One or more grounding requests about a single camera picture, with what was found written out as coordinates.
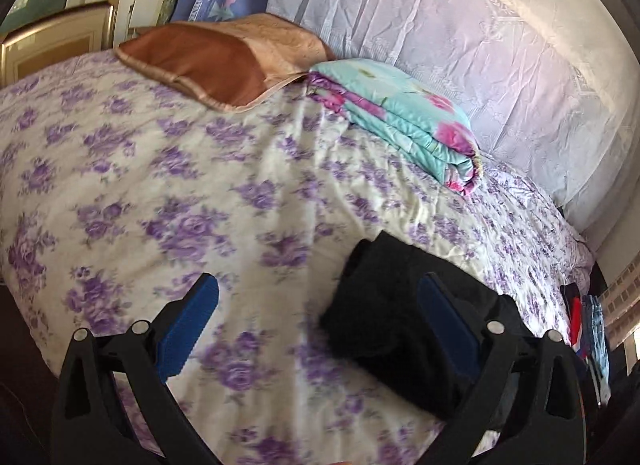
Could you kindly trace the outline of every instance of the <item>bed sheet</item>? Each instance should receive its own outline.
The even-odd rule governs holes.
[[[89,54],[0,92],[0,153],[2,275],[54,372],[78,327],[118,333],[217,277],[220,305],[168,386],[229,464],[409,465],[441,429],[326,350],[317,320],[360,239],[384,229],[452,261],[537,335],[567,335],[559,286],[585,290],[593,263],[517,171],[487,158],[464,199],[304,83],[220,114]]]

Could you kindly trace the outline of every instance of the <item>purple rose print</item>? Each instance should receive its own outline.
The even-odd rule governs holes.
[[[273,331],[247,328],[228,342],[226,328],[220,325],[214,331],[215,342],[197,356],[198,362],[210,377],[230,391],[227,400],[242,405],[246,392],[269,387],[278,373],[261,358],[273,335]]]
[[[87,148],[89,158],[88,163],[78,168],[81,174],[86,172],[94,172],[102,175],[102,180],[107,182],[107,174],[113,172],[114,175],[120,176],[123,168],[113,163],[110,158],[118,150],[124,156],[134,156],[136,145],[131,140],[133,135],[137,134],[136,130],[127,129],[123,126],[114,126],[113,124],[104,124],[95,129],[88,135],[84,135],[82,145]]]
[[[326,335],[312,318],[310,308],[303,314],[299,327],[305,341],[290,348],[289,353],[296,358],[297,368],[314,394],[330,395],[342,385],[344,365],[332,357]]]
[[[367,182],[371,182],[383,196],[388,196],[389,192],[394,188],[393,182],[388,178],[388,172],[377,168],[371,162],[363,163],[358,174],[363,175]]]
[[[60,96],[62,97],[62,104],[60,108],[65,113],[69,113],[73,111],[79,103],[86,102],[94,98],[96,93],[97,90],[88,90],[85,89],[83,84],[77,84],[76,86],[60,93]]]
[[[98,196],[91,205],[76,206],[77,222],[73,228],[81,228],[86,234],[84,242],[91,246],[96,241],[104,239],[113,243],[116,238],[126,232],[118,225],[121,216],[129,212],[129,203],[116,201],[108,203],[103,195]]]
[[[293,191],[293,194],[297,194],[302,201],[318,203],[319,205],[327,207],[329,200],[322,197],[322,187],[324,187],[324,182],[318,180],[314,172],[303,171],[300,187]]]
[[[218,117],[205,126],[205,132],[223,149],[238,149],[246,140],[255,140],[251,131],[255,126],[244,126],[234,119]]]
[[[40,77],[37,75],[31,75],[18,81],[13,86],[9,88],[9,93],[19,96],[24,95],[25,93],[29,93],[33,90],[38,83],[40,82]]]
[[[298,143],[293,138],[293,135],[289,135],[284,138],[284,140],[279,140],[276,143],[276,146],[284,152],[289,158],[295,160],[296,162],[300,162],[301,160],[308,160],[309,158],[313,158],[314,153],[309,150],[303,150],[300,148]]]
[[[466,244],[467,235],[453,218],[436,214],[433,217],[433,223],[435,225],[435,233],[452,245],[462,246]]]
[[[286,113],[279,113],[277,115],[267,114],[261,115],[260,118],[264,119],[266,122],[270,123],[274,127],[279,127],[283,125],[285,122],[289,121],[291,115]]]
[[[165,137],[178,138],[190,131],[193,122],[186,120],[174,122],[172,119],[158,119],[156,124],[162,128]]]
[[[18,152],[26,147],[27,144],[24,142],[9,142],[0,155],[0,175],[4,174],[8,169],[13,168]]]
[[[24,171],[20,178],[22,180],[22,188],[19,194],[46,194],[53,187],[53,180],[56,176],[57,169],[49,160],[34,158],[31,160],[33,169]]]
[[[468,212],[468,209],[465,207],[465,204],[463,203],[462,200],[459,200],[459,198],[453,198],[452,200],[449,200],[449,207],[451,207],[452,210],[454,210],[459,214],[464,214],[465,212]]]
[[[114,88],[119,91],[128,91],[131,88],[134,88],[138,85],[138,81],[135,80],[126,80],[124,82],[117,83]]]
[[[38,111],[34,108],[25,109],[22,114],[16,119],[15,126],[12,129],[14,132],[23,131],[30,128],[38,118]]]
[[[227,222],[228,214],[204,205],[196,212],[194,207],[199,201],[166,198],[164,206],[156,209],[156,218],[141,223],[145,235],[158,242],[160,251],[171,263],[203,265],[209,251],[223,257],[236,251],[228,236],[217,232]]]
[[[309,117],[305,116],[302,119],[302,129],[309,133],[317,131],[320,127],[321,119],[322,115],[312,115]]]
[[[177,147],[164,148],[151,162],[155,169],[154,177],[174,177],[183,180],[196,180],[200,173],[194,169],[190,153],[181,151]]]
[[[375,390],[362,389],[357,393],[349,393],[334,409],[335,419],[329,423],[325,430],[333,431],[349,431],[353,428],[359,417],[362,418],[379,418],[380,414],[373,409],[366,407],[367,398],[376,397]]]
[[[92,158],[108,158],[118,149],[130,148],[133,144],[130,139],[136,134],[135,130],[105,124],[93,133],[84,135],[82,144],[88,149]]]
[[[94,335],[111,335],[128,328],[126,310],[130,302],[122,302],[124,286],[107,277],[105,270],[92,267],[71,269],[76,286],[66,293],[65,305],[76,314],[76,325],[88,324]]]
[[[61,144],[66,140],[66,137],[71,133],[77,124],[54,124],[45,129],[45,137],[47,138],[47,147],[55,144]]]
[[[426,189],[421,186],[421,185],[416,185],[413,182],[408,182],[407,183],[407,187],[413,191],[413,193],[415,194],[415,196],[418,198],[418,200],[420,200],[422,203],[433,203],[433,200],[431,198],[431,195],[426,191]]]
[[[351,175],[347,171],[347,168],[350,166],[349,162],[340,162],[338,160],[325,160],[320,165],[321,169],[325,171],[329,171],[333,177],[339,182],[349,181],[351,179]]]
[[[389,431],[381,432],[378,436],[378,454],[369,462],[375,465],[414,465],[420,455],[413,437],[412,424],[402,426],[396,438]]]
[[[316,223],[316,230],[314,232],[314,241],[332,237],[334,241],[340,242],[342,240],[341,234],[346,229],[347,225],[344,223],[331,223],[326,221],[322,215],[319,215],[318,223]]]
[[[290,271],[303,267],[309,253],[309,245],[303,242],[303,233],[276,234],[269,232],[256,236],[267,249],[260,257],[260,264],[276,269],[284,279]]]
[[[247,205],[256,209],[256,216],[262,216],[279,205],[275,194],[280,187],[282,185],[274,184],[271,180],[265,180],[258,184],[254,178],[251,178],[246,184],[232,187],[232,190],[236,191]]]
[[[386,157],[386,161],[388,161],[389,165],[397,171],[402,169],[402,162],[400,161],[399,155],[389,155]]]
[[[28,305],[26,320],[33,331],[47,331],[44,312],[34,307],[34,299],[47,283],[47,267],[38,258],[53,250],[57,240],[44,231],[38,213],[18,217],[18,228],[12,244],[7,250],[7,261],[15,271],[17,291],[24,304]]]
[[[284,437],[276,437],[270,428],[263,438],[255,427],[236,429],[229,435],[236,445],[241,445],[250,455],[241,456],[238,465],[311,465],[312,454],[303,452],[302,445],[293,440],[286,431]]]
[[[111,115],[131,115],[133,104],[126,99],[111,96],[102,103],[104,113]]]
[[[338,138],[338,144],[346,148],[357,148],[358,146],[358,143],[353,138],[345,136]]]
[[[409,227],[409,237],[415,245],[427,249],[431,245],[431,236],[428,233],[427,226],[424,223],[417,223]]]
[[[180,95],[176,90],[164,84],[158,84],[150,88],[156,100],[171,100]]]
[[[380,217],[372,209],[371,203],[367,198],[363,198],[357,194],[347,194],[345,198],[347,198],[347,201],[351,204],[353,213],[358,218],[361,218],[365,223],[380,223]]]

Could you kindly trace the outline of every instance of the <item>black fabric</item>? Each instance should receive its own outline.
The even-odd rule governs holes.
[[[640,362],[612,387],[589,442],[588,465],[631,465],[640,461]]]
[[[355,360],[401,397],[447,420],[472,384],[455,374],[418,310],[417,285],[430,272],[458,300],[456,308],[466,309],[474,332],[499,320],[511,333],[532,336],[513,299],[385,232],[356,246],[320,326],[336,357]],[[513,403],[517,376],[512,378],[492,429],[500,429]]]

